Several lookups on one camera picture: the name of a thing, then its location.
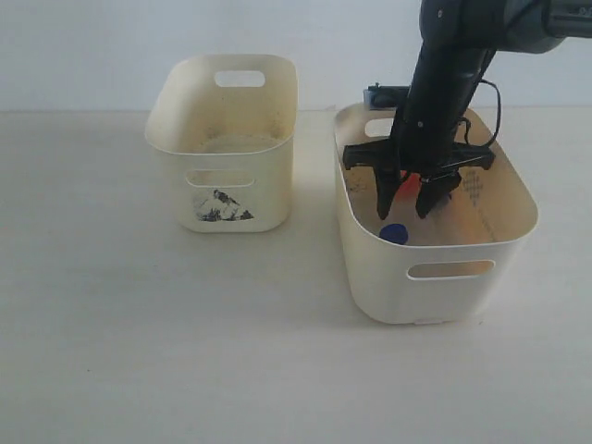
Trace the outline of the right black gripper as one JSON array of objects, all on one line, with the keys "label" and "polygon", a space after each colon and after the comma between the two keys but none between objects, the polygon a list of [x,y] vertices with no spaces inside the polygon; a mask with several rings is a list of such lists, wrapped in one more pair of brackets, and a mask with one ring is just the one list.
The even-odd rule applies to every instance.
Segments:
[{"label": "right black gripper", "polygon": [[481,144],[470,143],[467,136],[460,142],[456,140],[460,125],[471,129],[465,112],[473,95],[469,92],[454,98],[445,93],[423,96],[409,92],[402,106],[371,110],[395,112],[389,136],[344,146],[342,162],[346,169],[373,169],[376,211],[381,220],[389,216],[402,171],[421,176],[415,211],[420,218],[426,218],[443,196],[459,187],[462,177],[456,172],[460,168],[491,168],[494,135]]}]

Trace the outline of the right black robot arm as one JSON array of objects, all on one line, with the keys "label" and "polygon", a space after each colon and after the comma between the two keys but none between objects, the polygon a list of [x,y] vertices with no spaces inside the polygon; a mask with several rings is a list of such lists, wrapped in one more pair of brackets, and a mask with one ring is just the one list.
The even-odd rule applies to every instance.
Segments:
[{"label": "right black robot arm", "polygon": [[588,1],[424,1],[422,44],[408,86],[379,83],[364,90],[369,110],[394,110],[387,137],[348,144],[346,169],[369,167],[376,212],[386,219],[401,185],[420,179],[415,212],[425,218],[460,184],[463,167],[492,167],[495,142],[457,142],[477,87],[499,52],[545,54],[567,38],[591,36]]}]

